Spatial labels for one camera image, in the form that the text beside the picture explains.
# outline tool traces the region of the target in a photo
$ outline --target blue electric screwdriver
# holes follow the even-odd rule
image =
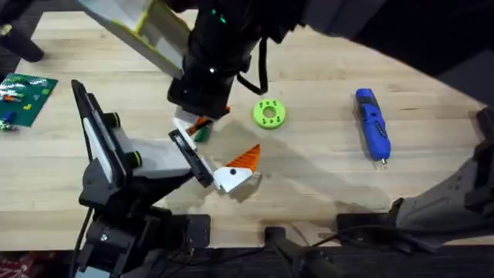
[[[386,164],[391,155],[391,143],[387,137],[386,123],[376,97],[371,89],[359,89],[355,97],[370,157]]]

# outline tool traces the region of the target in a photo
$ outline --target green circuit board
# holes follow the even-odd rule
[[[31,127],[57,82],[50,78],[10,73],[0,83],[0,93],[19,93],[22,96],[16,99],[21,101],[0,101],[0,117],[7,111],[15,112],[14,125]]]

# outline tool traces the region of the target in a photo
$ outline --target black cable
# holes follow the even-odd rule
[[[491,225],[494,225],[494,221],[492,220],[476,223],[473,225],[463,226],[463,227],[451,228],[451,229],[402,229],[402,228],[396,228],[385,225],[360,225],[360,226],[355,226],[353,228],[345,229],[343,231],[339,231],[335,235],[332,235],[326,239],[323,239],[319,242],[312,244],[312,247],[321,246],[326,242],[330,242],[335,239],[338,239],[341,234],[354,232],[358,230],[365,230],[365,229],[379,229],[388,232],[395,232],[395,233],[401,232],[401,233],[413,234],[417,236],[447,236],[458,233],[475,232],[485,229]]]
[[[266,67],[266,58],[268,55],[268,38],[262,37],[259,43],[259,85],[258,88],[254,84],[250,83],[242,75],[237,74],[237,80],[245,86],[245,88],[251,90],[253,93],[258,95],[264,94],[268,91],[268,70]]]
[[[201,266],[201,265],[205,265],[205,264],[219,264],[219,263],[227,263],[227,262],[230,262],[232,260],[240,259],[240,258],[247,257],[247,256],[257,255],[257,254],[264,252],[265,250],[266,250],[266,247],[264,246],[260,249],[255,249],[255,250],[243,252],[243,253],[236,254],[234,256],[230,256],[230,257],[220,259],[220,260],[214,261],[214,262],[206,261],[206,262],[200,262],[200,263],[191,263],[190,260],[188,260],[187,262],[181,262],[181,261],[175,261],[175,260],[170,260],[170,261],[172,263],[177,263],[177,264],[180,264],[183,266]]]
[[[73,278],[76,275],[75,267],[77,257],[79,256],[80,245],[83,242],[84,233],[86,232],[87,224],[89,224],[92,214],[93,209],[88,208],[86,212],[86,218],[84,219],[83,225],[80,227],[79,235],[77,236],[76,247],[74,247],[72,259],[70,260],[69,278]]]

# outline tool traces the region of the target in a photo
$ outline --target wooden tabletop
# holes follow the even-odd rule
[[[184,14],[192,23],[194,13]],[[131,137],[168,140],[171,78],[82,12],[45,13],[33,35],[46,51],[17,73],[59,81],[32,128],[1,133],[0,250],[72,249],[85,215],[77,199],[88,163],[70,88],[78,79],[105,111],[119,113]],[[253,61],[257,61],[255,51]],[[479,142],[474,100],[373,50],[310,29],[269,44],[269,92],[287,108],[274,131],[257,127],[259,100],[235,83],[230,115],[199,151],[222,164],[261,144],[258,172],[232,195],[190,181],[160,205],[212,217],[212,246],[258,246],[266,225],[284,225],[297,242],[330,234],[340,212],[385,212],[398,197],[447,178]],[[256,66],[248,74],[257,79]],[[370,87],[393,146],[386,170],[363,151],[353,95]],[[463,243],[494,243],[493,238]]]

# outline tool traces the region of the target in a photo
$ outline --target orange and white object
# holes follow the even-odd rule
[[[257,144],[238,156],[235,160],[220,167],[213,173],[216,188],[229,193],[254,175],[259,162],[261,146]]]

